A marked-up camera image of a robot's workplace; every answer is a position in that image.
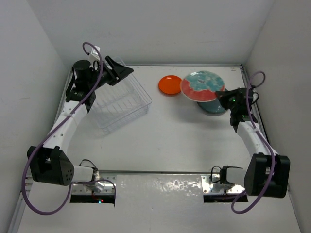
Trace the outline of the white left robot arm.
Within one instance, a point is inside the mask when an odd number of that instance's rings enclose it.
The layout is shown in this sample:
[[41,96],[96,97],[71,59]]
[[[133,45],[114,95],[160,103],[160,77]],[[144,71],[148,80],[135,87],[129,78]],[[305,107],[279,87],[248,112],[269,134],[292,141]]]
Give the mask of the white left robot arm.
[[95,90],[107,84],[114,86],[133,73],[109,56],[105,62],[80,60],[71,68],[66,99],[53,128],[38,147],[31,146],[27,156],[36,182],[67,186],[95,180],[95,168],[75,166],[67,157],[70,141],[96,99]]

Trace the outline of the red and teal plate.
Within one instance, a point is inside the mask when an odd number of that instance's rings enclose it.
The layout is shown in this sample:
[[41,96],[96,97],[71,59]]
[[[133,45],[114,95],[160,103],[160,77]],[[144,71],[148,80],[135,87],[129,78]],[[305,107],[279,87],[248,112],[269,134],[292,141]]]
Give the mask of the red and teal plate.
[[210,71],[196,71],[182,79],[180,89],[184,96],[195,102],[217,99],[217,91],[225,91],[223,79]]

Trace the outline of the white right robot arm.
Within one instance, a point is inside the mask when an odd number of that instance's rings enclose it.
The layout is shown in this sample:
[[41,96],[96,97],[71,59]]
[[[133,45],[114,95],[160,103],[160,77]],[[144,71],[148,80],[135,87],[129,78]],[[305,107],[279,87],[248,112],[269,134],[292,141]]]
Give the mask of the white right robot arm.
[[279,155],[266,141],[251,113],[253,91],[238,88],[217,91],[220,105],[230,110],[230,125],[243,140],[251,161],[248,168],[224,166],[219,173],[220,184],[238,184],[247,195],[283,198],[287,193],[290,159]]

